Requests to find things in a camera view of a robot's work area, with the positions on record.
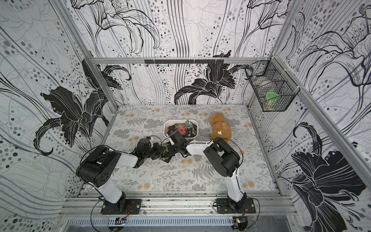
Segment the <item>red black tea bag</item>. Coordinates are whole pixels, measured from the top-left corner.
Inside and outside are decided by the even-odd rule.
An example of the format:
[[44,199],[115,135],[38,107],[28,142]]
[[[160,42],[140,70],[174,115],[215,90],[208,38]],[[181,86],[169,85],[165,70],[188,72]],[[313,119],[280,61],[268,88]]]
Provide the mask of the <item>red black tea bag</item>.
[[187,131],[188,131],[188,127],[186,126],[186,124],[180,124],[176,127],[176,129],[182,134],[187,134]]

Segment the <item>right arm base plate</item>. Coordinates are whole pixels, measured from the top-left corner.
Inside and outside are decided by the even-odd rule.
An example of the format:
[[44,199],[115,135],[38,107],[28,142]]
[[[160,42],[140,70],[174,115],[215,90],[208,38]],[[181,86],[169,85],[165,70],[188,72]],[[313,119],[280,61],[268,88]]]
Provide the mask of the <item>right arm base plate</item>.
[[256,208],[252,198],[242,198],[235,202],[230,198],[217,198],[213,203],[219,214],[255,214]]

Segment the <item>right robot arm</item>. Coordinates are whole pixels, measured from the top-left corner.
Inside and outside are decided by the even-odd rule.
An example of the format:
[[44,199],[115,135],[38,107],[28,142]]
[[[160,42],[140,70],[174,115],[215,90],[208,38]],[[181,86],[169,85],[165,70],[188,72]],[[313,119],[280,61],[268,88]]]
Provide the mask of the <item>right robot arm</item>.
[[236,204],[241,204],[246,199],[239,181],[239,154],[222,138],[201,142],[193,139],[187,140],[180,132],[175,131],[169,136],[176,153],[182,155],[204,155],[214,167],[216,172],[225,178],[228,198]]

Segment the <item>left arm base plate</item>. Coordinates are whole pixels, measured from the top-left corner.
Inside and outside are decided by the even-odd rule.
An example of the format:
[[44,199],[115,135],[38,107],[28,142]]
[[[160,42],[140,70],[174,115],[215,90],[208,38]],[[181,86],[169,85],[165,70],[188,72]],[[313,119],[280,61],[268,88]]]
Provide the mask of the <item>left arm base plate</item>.
[[103,215],[138,215],[141,204],[141,199],[121,199],[115,204],[104,201],[100,213]]

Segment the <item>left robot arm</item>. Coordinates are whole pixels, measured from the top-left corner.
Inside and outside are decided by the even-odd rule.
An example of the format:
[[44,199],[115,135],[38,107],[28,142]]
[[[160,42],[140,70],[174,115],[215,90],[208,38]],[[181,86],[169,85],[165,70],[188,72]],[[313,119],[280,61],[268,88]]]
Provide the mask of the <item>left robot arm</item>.
[[80,161],[76,175],[92,185],[112,205],[122,204],[125,194],[116,186],[111,176],[120,166],[139,168],[146,159],[169,162],[174,154],[149,137],[140,139],[132,152],[123,152],[107,145],[100,145],[87,152]]

